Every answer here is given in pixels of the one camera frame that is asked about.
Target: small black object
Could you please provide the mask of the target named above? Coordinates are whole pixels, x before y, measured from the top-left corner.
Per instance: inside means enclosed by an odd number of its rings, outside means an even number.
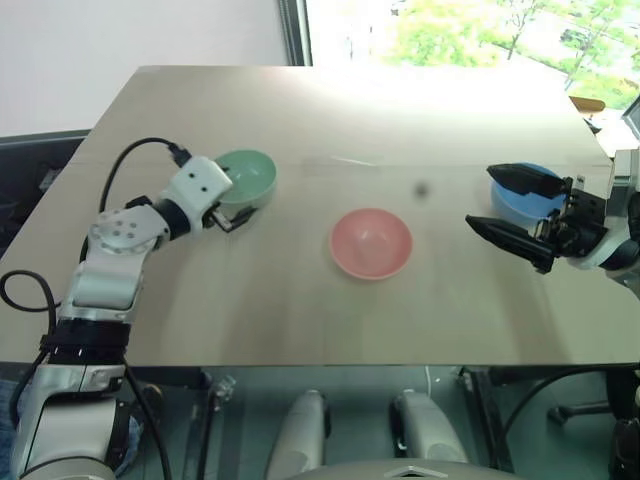
[[[176,165],[180,168],[182,168],[192,156],[189,150],[175,143],[168,145],[167,148],[169,148],[169,151],[171,152],[173,161],[176,162]]]
[[[251,219],[253,214],[256,213],[257,211],[258,211],[258,209],[254,208],[254,207],[245,207],[242,210],[240,210],[236,214],[236,216],[233,217],[232,220],[229,220],[226,223],[223,223],[218,218],[216,218],[215,212],[212,211],[210,213],[210,217],[208,217],[210,219],[210,220],[208,220],[208,222],[209,221],[213,221],[215,224],[217,224],[222,229],[223,232],[231,233],[234,230],[240,228],[245,223],[247,223]]]
[[[524,228],[504,220],[466,216],[473,230],[496,247],[529,260],[540,273],[548,273],[556,257],[554,246],[537,240]]]
[[[133,200],[129,200],[126,203],[126,208],[140,207],[143,205],[151,205],[151,200],[146,195],[141,195]]]
[[[498,184],[520,195],[536,193],[555,198],[571,189],[571,179],[563,180],[517,163],[491,165],[487,172]]]

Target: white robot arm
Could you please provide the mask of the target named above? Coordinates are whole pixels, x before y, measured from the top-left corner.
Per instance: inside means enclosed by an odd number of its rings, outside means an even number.
[[[215,162],[191,157],[156,203],[103,212],[91,225],[86,258],[54,332],[41,342],[48,361],[35,371],[18,427],[11,458],[15,478],[114,478],[129,418],[114,393],[125,377],[144,262],[166,242],[209,226],[218,199],[231,187]]]

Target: table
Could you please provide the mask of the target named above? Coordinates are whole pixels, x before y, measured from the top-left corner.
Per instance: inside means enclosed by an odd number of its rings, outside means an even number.
[[[584,173],[604,194],[609,160],[559,85],[508,69],[143,67],[33,212],[0,264],[64,295],[117,154],[163,136],[211,158],[253,148],[278,166],[273,201],[250,225],[182,238],[147,263],[129,344],[138,365],[579,364],[637,361],[640,304],[602,271],[558,261],[541,276],[473,234],[490,215],[491,163]],[[154,195],[175,171],[136,150],[109,206]],[[414,195],[426,182],[429,195]],[[356,281],[329,259],[352,208],[399,214],[407,267]],[[38,287],[9,292],[42,304]],[[0,305],[0,361],[28,361],[44,315]]]

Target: tree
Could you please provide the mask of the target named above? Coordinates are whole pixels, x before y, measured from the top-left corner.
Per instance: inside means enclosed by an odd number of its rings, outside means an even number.
[[[585,15],[576,17],[576,23],[582,26],[585,32],[584,39],[575,40],[573,43],[574,48],[577,49],[576,60],[567,76],[567,89],[575,81],[583,64],[596,63],[606,66],[609,61],[607,57],[609,45],[605,34],[622,16],[629,4],[630,0],[594,0]]]
[[[507,60],[511,60],[518,40],[524,32],[524,27],[534,19],[536,12],[544,7],[545,2],[544,0],[498,0],[498,4],[509,10],[510,17],[507,22],[513,26],[509,54],[507,55]]]
[[[490,46],[481,46],[488,25],[482,0],[414,0],[398,16],[395,64],[488,66],[497,62]]]

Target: black cable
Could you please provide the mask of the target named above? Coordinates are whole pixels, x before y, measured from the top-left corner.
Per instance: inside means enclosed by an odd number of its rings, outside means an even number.
[[[7,281],[17,275],[24,275],[26,277],[33,278],[36,282],[38,282],[38,285],[40,285],[42,293],[44,294],[44,298],[47,302],[46,307],[25,307],[24,305],[20,305],[19,303],[14,302],[11,297],[9,297],[6,289]],[[5,273],[4,275],[2,275],[2,277],[0,277],[0,298],[2,298],[2,300],[4,300],[7,305],[15,308],[16,310],[20,310],[21,312],[37,313],[46,311],[48,313],[49,320],[47,334],[52,335],[53,333],[55,333],[56,308],[60,306],[60,304],[56,303],[53,299],[51,287],[49,287],[49,284],[41,275],[30,270],[12,270]],[[20,417],[18,415],[18,402],[20,401],[20,396],[22,395],[24,388],[27,386],[27,383],[29,383],[29,380],[31,380],[31,377],[38,368],[38,365],[42,363],[46,356],[46,352],[40,352],[38,354],[33,363],[31,363],[29,368],[22,374],[22,377],[20,377],[20,380],[18,381],[18,385],[16,385],[16,388],[14,388],[13,393],[11,394],[11,399],[9,400],[9,416],[11,417],[11,423],[13,424],[14,429],[18,428],[18,422],[20,421]]]
[[[14,302],[11,297],[7,294],[7,281],[11,277],[15,277],[17,275],[24,275],[25,277],[33,278],[40,288],[42,289],[42,293],[44,293],[44,298],[47,302],[46,307],[25,307],[24,305],[20,305],[19,303]],[[56,308],[60,306],[60,303],[56,303],[53,299],[53,293],[51,293],[51,288],[47,281],[42,277],[42,275],[32,272],[31,270],[11,270],[10,272],[5,273],[0,277],[0,298],[4,300],[4,302],[10,307],[15,308],[16,310],[20,310],[21,312],[29,312],[29,313],[39,313],[39,312],[47,312],[49,316],[49,326],[47,333],[51,335],[55,332],[56,329]]]
[[[196,472],[197,480],[204,480],[205,472],[207,470],[207,457],[209,456],[209,437],[211,437],[211,426],[213,424],[213,417],[218,411],[220,406],[220,399],[215,391],[210,390],[207,398],[207,411],[204,419],[204,431],[202,433],[202,439],[200,442],[200,456],[198,457],[198,470]]]
[[[524,407],[529,403],[529,401],[535,397],[541,390],[544,390],[546,387],[551,385],[552,383],[565,378],[571,375],[578,375],[580,373],[590,373],[590,372],[601,372],[606,370],[613,369],[638,369],[640,368],[640,364],[637,363],[628,363],[628,364],[619,364],[619,365],[595,365],[595,366],[586,366],[586,367],[577,367],[571,368],[568,370],[563,370],[562,372],[558,372],[555,375],[551,375],[546,378],[535,387],[533,387],[516,405],[516,408],[513,409],[511,415],[507,418],[507,421],[504,424],[504,428],[502,432],[500,432],[500,436],[496,439],[496,443],[493,450],[493,455],[491,456],[491,461],[489,466],[491,468],[498,468],[498,455],[500,450],[506,445],[507,435],[509,434],[509,430],[513,426],[513,423],[518,418],[520,412],[524,409]]]
[[[145,145],[147,143],[162,143],[163,145],[166,145],[167,148],[169,148],[169,150],[171,151],[173,160],[178,164],[179,167],[182,167],[182,165],[184,165],[186,161],[191,158],[191,154],[186,148],[180,147],[178,144],[170,142],[169,140],[161,137],[146,137],[133,142],[131,145],[125,148],[122,153],[120,153],[120,155],[118,155],[118,158],[116,158],[113,167],[111,167],[111,171],[109,172],[107,181],[102,188],[102,194],[100,195],[100,204],[98,205],[98,212],[102,213],[104,212],[105,208],[107,208],[107,197],[109,196],[109,190],[111,190],[113,179],[115,178],[116,173],[118,173],[118,169],[120,168],[120,165],[122,164],[124,159],[127,158],[127,155],[129,155],[140,145]]]
[[[116,177],[116,173],[118,173],[118,169],[120,168],[120,165],[122,165],[122,162],[124,162],[124,159],[127,158],[127,155],[129,155],[133,150],[138,148],[140,145],[145,145],[147,143],[162,143],[167,147],[171,147],[175,145],[173,142],[170,142],[169,140],[165,140],[164,138],[146,137],[133,142],[131,145],[125,148],[122,151],[122,153],[118,155],[118,158],[116,158],[116,161],[114,162],[113,166],[111,167],[111,171],[109,172],[109,176],[107,177],[107,181],[104,183],[104,187],[102,187],[102,194],[100,195],[100,204],[98,205],[98,212],[100,213],[104,212],[105,208],[107,207],[107,197],[109,196],[109,190],[111,190],[111,184],[113,184],[113,179]]]
[[[133,390],[133,394],[136,397],[136,400],[140,404],[142,408],[142,413],[147,419],[147,423],[151,428],[151,435],[153,436],[154,441],[156,442],[156,446],[158,447],[158,454],[160,455],[160,463],[162,464],[162,476],[164,480],[171,480],[171,465],[169,464],[169,455],[167,454],[167,448],[160,436],[160,430],[158,430],[158,425],[156,420],[153,418],[153,414],[151,413],[151,407],[147,403],[147,400],[144,398],[144,395],[140,391],[140,387],[138,386],[138,381],[133,376],[133,372],[131,371],[131,367],[125,360],[122,358],[122,363],[124,364],[124,374],[131,386],[131,390]]]

